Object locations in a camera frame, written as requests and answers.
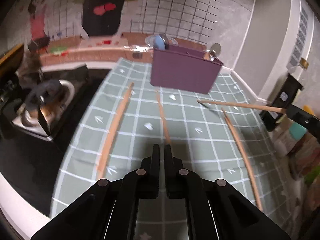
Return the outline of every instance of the purple utensil holder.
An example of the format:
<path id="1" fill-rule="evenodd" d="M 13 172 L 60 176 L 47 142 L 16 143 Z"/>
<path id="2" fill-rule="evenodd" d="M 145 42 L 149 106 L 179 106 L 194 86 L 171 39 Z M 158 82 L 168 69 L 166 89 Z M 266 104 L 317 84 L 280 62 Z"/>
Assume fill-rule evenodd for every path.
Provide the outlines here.
<path id="1" fill-rule="evenodd" d="M 203 59 L 204 52 L 178 45 L 154 49 L 150 84 L 207 94 L 223 63 Z"/>

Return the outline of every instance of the white label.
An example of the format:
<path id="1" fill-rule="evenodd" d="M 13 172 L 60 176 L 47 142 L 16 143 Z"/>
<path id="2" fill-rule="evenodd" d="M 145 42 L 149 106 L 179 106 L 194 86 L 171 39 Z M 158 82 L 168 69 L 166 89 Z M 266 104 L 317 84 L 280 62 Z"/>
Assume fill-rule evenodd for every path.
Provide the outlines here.
<path id="1" fill-rule="evenodd" d="M 271 111 L 268 111 L 269 114 L 273 117 L 273 119 L 276 119 L 278 117 L 279 114 L 275 113 L 275 112 L 271 112 Z"/>
<path id="2" fill-rule="evenodd" d="M 288 95 L 284 92 L 281 93 L 280 98 L 282 99 L 282 101 L 286 101 L 288 99 Z"/>

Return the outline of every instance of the cartoon girl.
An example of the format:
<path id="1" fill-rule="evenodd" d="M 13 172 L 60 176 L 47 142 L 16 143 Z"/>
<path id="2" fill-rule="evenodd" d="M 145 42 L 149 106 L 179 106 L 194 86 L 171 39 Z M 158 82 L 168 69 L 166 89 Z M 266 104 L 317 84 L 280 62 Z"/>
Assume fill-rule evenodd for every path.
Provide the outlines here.
<path id="1" fill-rule="evenodd" d="M 30 14 L 31 42 L 28 49 L 31 52 L 49 45 L 50 37 L 44 32 L 44 17 L 47 5 L 45 0 L 31 0 L 28 13 Z"/>

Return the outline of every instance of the backsplash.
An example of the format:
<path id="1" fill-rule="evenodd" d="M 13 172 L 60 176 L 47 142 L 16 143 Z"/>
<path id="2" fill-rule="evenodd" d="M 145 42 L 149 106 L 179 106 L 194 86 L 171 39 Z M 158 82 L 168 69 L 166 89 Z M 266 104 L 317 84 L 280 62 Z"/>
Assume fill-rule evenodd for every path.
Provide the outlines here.
<path id="1" fill-rule="evenodd" d="M 165 33 L 204 45 L 220 43 L 221 60 L 231 67 L 249 24 L 250 0 L 245 1 L 17 0 L 0 28 L 8 48 L 24 43 L 30 51 L 72 36 Z"/>

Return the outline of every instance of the black apron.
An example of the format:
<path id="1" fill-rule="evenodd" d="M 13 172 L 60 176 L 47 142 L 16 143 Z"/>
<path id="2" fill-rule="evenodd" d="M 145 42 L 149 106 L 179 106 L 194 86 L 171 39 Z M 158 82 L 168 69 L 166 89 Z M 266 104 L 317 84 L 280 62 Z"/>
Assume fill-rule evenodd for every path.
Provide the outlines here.
<path id="1" fill-rule="evenodd" d="M 106 11 L 103 15 L 96 15 L 93 9 L 96 6 L 113 3 L 116 8 Z M 82 9 L 82 27 L 89 37 L 112 36 L 119 28 L 121 11 L 124 0 L 84 0 Z"/>

